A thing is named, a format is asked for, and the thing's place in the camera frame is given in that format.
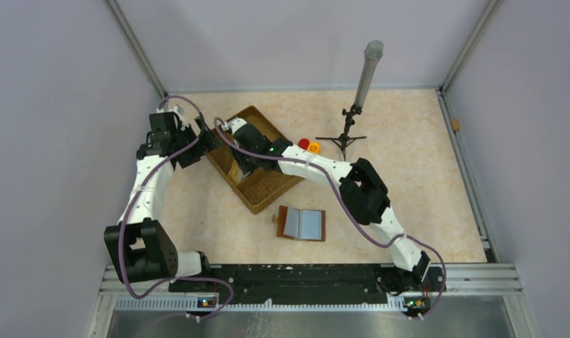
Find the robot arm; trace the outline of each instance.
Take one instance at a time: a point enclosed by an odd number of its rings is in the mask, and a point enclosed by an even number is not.
[[[130,282],[204,274],[210,268],[204,253],[178,252],[159,223],[167,185],[176,165],[185,168],[199,161],[210,150],[222,146],[222,142],[214,138],[202,118],[197,118],[196,122],[201,129],[198,143],[167,161],[168,156],[192,143],[196,135],[183,121],[176,107],[172,111],[158,111],[150,115],[150,141],[147,138],[147,142],[137,152],[137,176],[130,194],[130,201],[137,199],[128,219],[124,220],[124,211],[118,221],[118,224],[123,220],[126,223],[123,253]],[[234,135],[236,145],[242,149],[284,158],[281,161],[251,158],[254,164],[266,170],[278,170],[283,174],[328,185],[324,173],[309,163],[324,168],[333,179],[353,218],[357,223],[372,228],[383,243],[389,243],[394,236],[405,233],[386,196],[388,190],[369,161],[359,158],[355,163],[341,162],[309,153],[283,139],[271,142],[252,124],[240,118],[226,123],[223,129]],[[298,159],[303,163],[294,163],[285,158]],[[159,169],[142,187],[145,177],[159,165]],[[118,256],[119,233],[119,225],[107,227],[104,239],[118,277],[123,282]],[[138,239],[144,241],[145,247],[133,249],[131,245]],[[408,238],[397,238],[389,251],[394,265],[403,271],[405,277],[417,284],[424,280],[430,259],[413,242]]]
[[[157,110],[149,116],[151,131],[146,143],[137,152],[137,175],[129,200],[137,197],[132,212],[125,219],[126,210],[118,220],[118,225],[105,229],[105,243],[109,256],[122,280],[119,264],[119,224],[124,220],[124,262],[130,282],[142,282],[174,276],[197,275],[208,268],[208,259],[201,252],[180,252],[159,223],[163,209],[163,199],[167,185],[177,164],[182,168],[200,160],[208,151],[222,146],[208,130],[200,116],[195,121],[200,127],[199,141],[188,151],[170,161],[167,157],[176,153],[195,140],[196,135],[188,125],[178,107],[172,110]],[[145,178],[159,166],[151,178],[142,187]],[[144,248],[133,249],[131,245],[138,239],[144,242]]]
[[[238,146],[255,154],[265,154],[302,161],[269,161],[252,158],[266,170],[278,170],[283,174],[303,177],[313,182],[329,185],[321,170],[310,166],[314,163],[331,176],[341,199],[354,219],[369,226],[382,243],[389,243],[394,236],[405,231],[395,217],[388,190],[368,160],[359,158],[355,163],[331,160],[310,153],[299,146],[282,139],[269,141],[253,125],[241,118],[233,119],[222,126],[234,136]],[[416,283],[421,283],[430,266],[430,258],[408,238],[397,238],[388,249],[397,268],[408,272]]]

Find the gray wall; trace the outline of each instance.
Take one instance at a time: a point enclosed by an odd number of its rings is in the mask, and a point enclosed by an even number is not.
[[[168,91],[356,87],[368,41],[377,87],[435,87],[487,0],[119,0]]]
[[[450,93],[500,257],[570,337],[570,0],[505,1]]]
[[[81,337],[158,98],[102,1],[0,1],[0,337]]]

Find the microphone stand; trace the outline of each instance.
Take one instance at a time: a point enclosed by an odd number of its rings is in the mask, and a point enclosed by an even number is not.
[[[367,136],[349,137],[349,129],[355,124],[353,117],[355,115],[362,114],[362,107],[364,106],[364,101],[368,95],[368,90],[372,83],[372,77],[374,77],[376,65],[382,58],[383,47],[382,42],[374,40],[371,41],[364,50],[364,68],[362,69],[360,83],[357,86],[357,92],[355,93],[355,100],[349,111],[343,109],[343,116],[345,116],[345,127],[343,129],[343,133],[339,135],[339,137],[316,137],[316,139],[328,139],[335,143],[341,150],[344,160],[347,160],[346,149],[348,146],[355,142],[356,139],[367,138]]]

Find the red button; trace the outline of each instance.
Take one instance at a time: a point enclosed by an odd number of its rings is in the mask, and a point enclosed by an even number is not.
[[[310,140],[309,139],[301,139],[298,142],[298,146],[300,146],[300,148],[306,150],[308,149],[308,146],[310,145]]]

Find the small book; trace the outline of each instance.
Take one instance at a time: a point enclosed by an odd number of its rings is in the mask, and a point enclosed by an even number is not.
[[[303,241],[324,242],[325,212],[318,210],[298,210],[280,206],[277,223],[277,236]]]

